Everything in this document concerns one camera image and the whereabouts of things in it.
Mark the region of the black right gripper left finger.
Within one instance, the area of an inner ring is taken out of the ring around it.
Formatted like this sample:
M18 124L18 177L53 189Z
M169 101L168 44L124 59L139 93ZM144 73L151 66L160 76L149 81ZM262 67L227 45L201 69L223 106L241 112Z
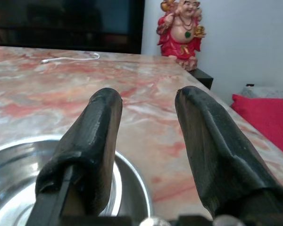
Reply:
M112 88L95 92L40 171L29 226L110 226L108 204L123 102Z

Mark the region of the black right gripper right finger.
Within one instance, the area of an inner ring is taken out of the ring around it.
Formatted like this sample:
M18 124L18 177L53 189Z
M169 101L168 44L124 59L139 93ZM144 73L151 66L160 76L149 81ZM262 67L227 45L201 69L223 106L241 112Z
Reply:
M178 90L175 108L212 224L283 226L283 186L229 113L195 86Z

